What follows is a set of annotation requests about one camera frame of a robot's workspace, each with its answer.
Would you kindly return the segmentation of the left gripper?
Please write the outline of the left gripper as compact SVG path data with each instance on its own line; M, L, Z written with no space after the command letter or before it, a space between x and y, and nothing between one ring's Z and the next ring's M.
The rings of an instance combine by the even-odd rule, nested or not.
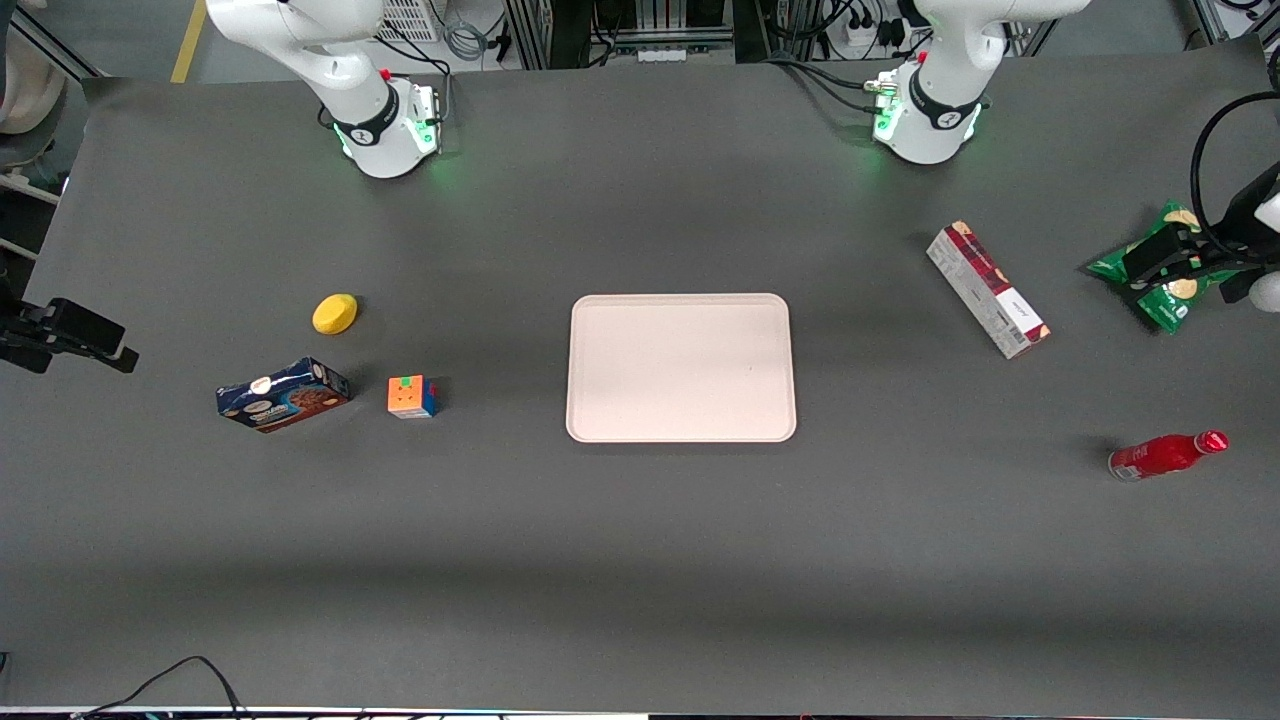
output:
M1123 256L1135 290L1199 293L1215 283L1215 273L1270 273L1279 259L1279 164L1272 164L1230 200L1222 218L1207 232L1198 258L1201 233L1192 225L1162 225L1134 243Z

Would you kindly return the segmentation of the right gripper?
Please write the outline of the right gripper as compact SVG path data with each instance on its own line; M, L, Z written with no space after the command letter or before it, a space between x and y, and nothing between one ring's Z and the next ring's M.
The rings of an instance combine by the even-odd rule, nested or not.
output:
M47 332L50 350L45 346ZM124 337L123 325L68 299L52 299L47 311L33 304L3 304L1 360L35 374L49 369L52 354L87 357L131 374L140 354Z

